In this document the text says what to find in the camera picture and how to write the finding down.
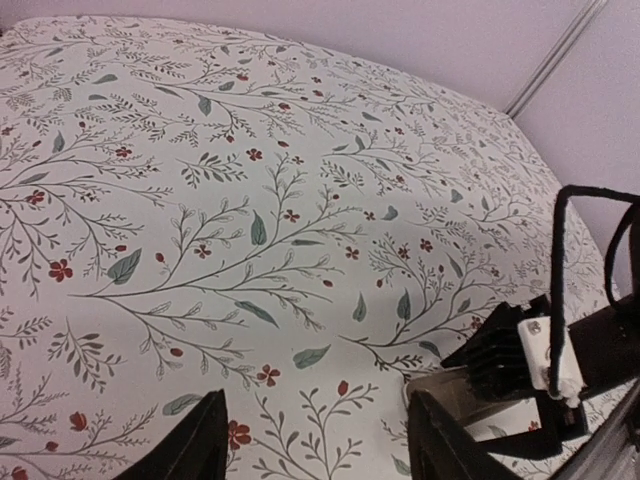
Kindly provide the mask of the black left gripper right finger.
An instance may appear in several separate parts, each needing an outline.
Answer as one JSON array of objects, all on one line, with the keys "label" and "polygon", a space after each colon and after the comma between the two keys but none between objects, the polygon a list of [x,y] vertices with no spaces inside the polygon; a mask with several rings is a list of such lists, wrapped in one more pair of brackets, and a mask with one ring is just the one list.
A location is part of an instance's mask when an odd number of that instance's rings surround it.
[{"label": "black left gripper right finger", "polygon": [[408,407],[412,479],[518,480],[490,456],[427,391],[414,391]]}]

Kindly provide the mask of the floral patterned table mat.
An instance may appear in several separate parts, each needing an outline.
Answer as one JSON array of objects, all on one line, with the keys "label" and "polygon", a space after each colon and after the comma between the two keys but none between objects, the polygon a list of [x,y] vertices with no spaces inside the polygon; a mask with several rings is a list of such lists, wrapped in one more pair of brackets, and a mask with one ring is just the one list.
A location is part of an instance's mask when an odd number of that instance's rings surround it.
[{"label": "floral patterned table mat", "polygon": [[406,479],[405,380],[549,287],[504,114],[168,19],[1,38],[1,475],[110,479],[211,390],[231,479]]}]

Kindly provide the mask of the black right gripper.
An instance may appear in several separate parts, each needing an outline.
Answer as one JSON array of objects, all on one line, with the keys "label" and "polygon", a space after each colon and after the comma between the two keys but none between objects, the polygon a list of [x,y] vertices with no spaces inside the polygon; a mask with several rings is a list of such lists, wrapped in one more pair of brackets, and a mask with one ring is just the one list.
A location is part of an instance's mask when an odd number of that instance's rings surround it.
[{"label": "black right gripper", "polygon": [[[542,460],[523,459],[511,454],[497,453],[492,453],[492,457],[523,479],[550,479],[580,447],[591,439],[635,383],[635,380],[631,380],[584,401],[587,433],[577,439],[564,441],[560,454]],[[478,442],[497,440],[509,435],[532,433],[534,429],[541,426],[541,419],[542,416],[537,411],[535,400],[530,398],[512,403],[508,408],[501,408],[480,420],[474,420],[466,426],[466,430]]]}]

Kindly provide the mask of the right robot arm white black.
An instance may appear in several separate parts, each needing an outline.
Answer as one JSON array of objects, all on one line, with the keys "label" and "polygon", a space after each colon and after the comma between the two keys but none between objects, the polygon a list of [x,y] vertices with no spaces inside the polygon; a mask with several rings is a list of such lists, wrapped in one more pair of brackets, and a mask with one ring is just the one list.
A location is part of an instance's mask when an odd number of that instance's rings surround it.
[{"label": "right robot arm white black", "polygon": [[[551,309],[542,295],[526,307],[499,304],[471,338],[446,357],[442,371],[407,385],[410,475],[414,479],[513,479],[497,461],[506,455],[544,460],[560,453],[565,441],[587,432],[579,407],[570,408],[537,389],[518,333],[528,321],[541,322]],[[586,380],[579,397],[589,399],[638,375],[639,330],[612,307],[603,308],[569,328]],[[517,402],[536,403],[536,430],[478,442],[467,426]]]}]

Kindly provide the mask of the right aluminium frame post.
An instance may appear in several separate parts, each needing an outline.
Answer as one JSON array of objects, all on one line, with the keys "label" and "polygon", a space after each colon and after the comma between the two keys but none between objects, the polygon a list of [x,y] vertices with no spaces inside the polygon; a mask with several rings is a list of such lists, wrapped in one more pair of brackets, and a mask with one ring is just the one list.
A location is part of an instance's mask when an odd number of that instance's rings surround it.
[{"label": "right aluminium frame post", "polygon": [[523,113],[608,3],[608,0],[589,0],[583,5],[529,79],[507,104],[504,114],[516,120]]}]

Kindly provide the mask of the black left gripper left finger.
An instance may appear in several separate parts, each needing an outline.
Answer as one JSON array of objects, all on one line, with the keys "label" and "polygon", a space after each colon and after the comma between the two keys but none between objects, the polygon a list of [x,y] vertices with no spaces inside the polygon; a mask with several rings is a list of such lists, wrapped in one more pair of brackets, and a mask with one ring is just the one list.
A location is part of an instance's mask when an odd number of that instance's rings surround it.
[{"label": "black left gripper left finger", "polygon": [[225,392],[211,391],[153,450],[115,479],[223,480],[228,451]]}]

